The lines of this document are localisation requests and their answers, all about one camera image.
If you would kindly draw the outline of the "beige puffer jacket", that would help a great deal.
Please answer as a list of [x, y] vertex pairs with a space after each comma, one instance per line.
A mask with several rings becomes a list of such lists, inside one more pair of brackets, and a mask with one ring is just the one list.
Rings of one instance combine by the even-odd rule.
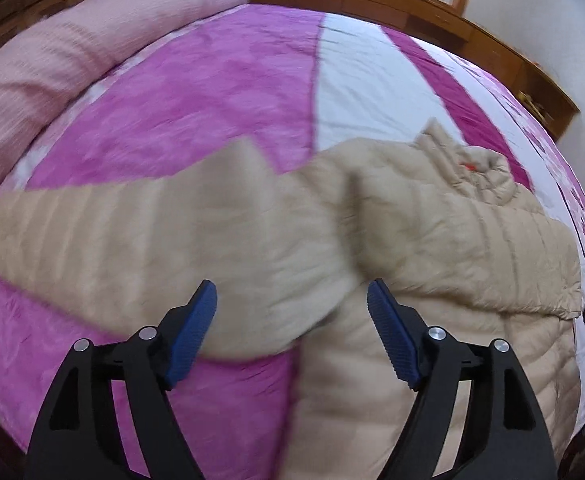
[[381, 471], [414, 396], [366, 309], [375, 278], [430, 325], [512, 344], [553, 458], [575, 426], [573, 233], [503, 155], [458, 144], [437, 122], [407, 143], [340, 142], [288, 174], [240, 140], [170, 177], [6, 192], [0, 278], [121, 336], [210, 280], [219, 304], [207, 359], [290, 353], [282, 406], [247, 373], [195, 370], [178, 390], [178, 422], [211, 479]]

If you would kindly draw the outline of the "long wooden desk cabinet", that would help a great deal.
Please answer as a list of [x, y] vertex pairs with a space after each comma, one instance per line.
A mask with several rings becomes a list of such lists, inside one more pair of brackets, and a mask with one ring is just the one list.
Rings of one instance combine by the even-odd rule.
[[579, 114], [570, 96], [534, 62], [437, 0], [251, 0], [361, 18], [460, 55], [498, 79], [557, 141]]

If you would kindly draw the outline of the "pink purple floral bedspread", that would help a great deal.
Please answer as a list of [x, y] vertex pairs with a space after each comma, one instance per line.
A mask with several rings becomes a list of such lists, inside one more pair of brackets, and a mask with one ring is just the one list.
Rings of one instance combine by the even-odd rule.
[[[352, 139], [411, 142], [437, 122], [458, 144], [503, 155], [516, 182], [573, 233], [585, 306], [585, 193], [555, 143], [490, 74], [433, 44], [338, 14], [243, 4], [148, 44], [69, 102], [0, 184], [6, 192], [170, 177], [234, 142], [276, 174]], [[585, 326], [575, 321], [585, 420]], [[27, 445], [70, 344], [123, 339], [0, 278], [0, 422]], [[282, 406], [294, 359], [217, 361], [210, 379], [247, 373]]]

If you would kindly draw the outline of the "pink rolled quilt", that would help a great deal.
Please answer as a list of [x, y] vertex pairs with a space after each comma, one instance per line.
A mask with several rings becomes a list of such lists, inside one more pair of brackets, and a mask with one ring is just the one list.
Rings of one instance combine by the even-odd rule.
[[0, 49], [0, 184], [38, 134], [114, 66], [249, 0], [84, 0]]

